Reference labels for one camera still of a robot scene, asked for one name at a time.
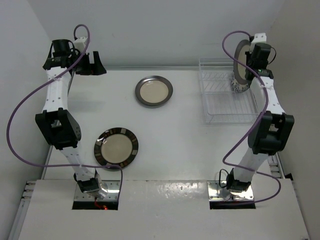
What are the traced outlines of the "blue floral plate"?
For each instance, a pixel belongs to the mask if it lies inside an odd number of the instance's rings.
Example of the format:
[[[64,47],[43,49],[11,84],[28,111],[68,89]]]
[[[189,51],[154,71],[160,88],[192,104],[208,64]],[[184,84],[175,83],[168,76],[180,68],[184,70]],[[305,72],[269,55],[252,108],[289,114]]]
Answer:
[[[247,91],[250,88],[249,83],[240,84],[236,80],[236,77],[234,75],[232,75],[232,77],[231,77],[230,85],[231,85],[231,90],[235,93],[244,93],[245,91]]]

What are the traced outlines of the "silver rim plate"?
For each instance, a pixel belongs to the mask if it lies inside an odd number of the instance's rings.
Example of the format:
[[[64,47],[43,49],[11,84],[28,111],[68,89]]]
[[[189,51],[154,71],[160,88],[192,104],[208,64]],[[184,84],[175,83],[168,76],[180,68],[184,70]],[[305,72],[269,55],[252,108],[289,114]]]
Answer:
[[[134,89],[137,101],[150,108],[158,108],[166,104],[172,97],[173,92],[172,83],[159,75],[142,78]]]
[[[247,64],[247,56],[246,52],[250,50],[250,41],[247,39],[241,40],[239,44],[237,45],[235,52],[234,52],[234,58],[238,60],[243,65]],[[246,85],[248,81],[245,78],[246,75],[246,68],[238,63],[237,61],[233,61],[233,73],[234,78],[236,82],[240,85]]]

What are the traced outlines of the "dark patterned rim plate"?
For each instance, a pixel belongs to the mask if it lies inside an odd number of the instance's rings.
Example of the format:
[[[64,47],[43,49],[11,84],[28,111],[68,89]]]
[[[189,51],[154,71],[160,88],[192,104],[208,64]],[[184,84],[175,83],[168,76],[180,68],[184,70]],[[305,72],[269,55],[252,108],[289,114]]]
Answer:
[[[100,166],[118,171],[128,167],[139,151],[136,135],[127,128],[114,127],[99,135],[94,144],[93,154]]]

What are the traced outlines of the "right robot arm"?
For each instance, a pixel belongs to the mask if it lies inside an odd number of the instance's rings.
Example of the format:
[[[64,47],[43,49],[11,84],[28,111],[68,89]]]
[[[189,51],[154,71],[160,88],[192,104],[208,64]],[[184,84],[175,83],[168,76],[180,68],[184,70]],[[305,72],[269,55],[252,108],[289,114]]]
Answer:
[[[271,45],[241,41],[235,51],[235,58],[246,55],[248,68],[245,75],[235,74],[237,80],[246,80],[253,93],[261,119],[248,134],[248,149],[239,166],[233,167],[226,178],[226,189],[231,192],[244,192],[251,185],[254,174],[268,157],[282,151],[295,119],[281,107],[274,88],[274,76],[267,68]]]

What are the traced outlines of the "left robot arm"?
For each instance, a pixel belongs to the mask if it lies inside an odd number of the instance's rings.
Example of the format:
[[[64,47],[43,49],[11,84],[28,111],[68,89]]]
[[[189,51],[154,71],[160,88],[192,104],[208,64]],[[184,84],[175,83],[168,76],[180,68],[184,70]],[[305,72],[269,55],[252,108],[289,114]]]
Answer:
[[[36,114],[35,122],[47,143],[59,150],[72,165],[73,177],[80,191],[102,200],[107,195],[107,187],[95,169],[86,167],[81,156],[81,128],[68,111],[68,94],[74,74],[91,72],[85,49],[88,43],[88,38],[84,36],[74,41],[52,41],[43,65],[48,77],[46,101],[42,112]]]

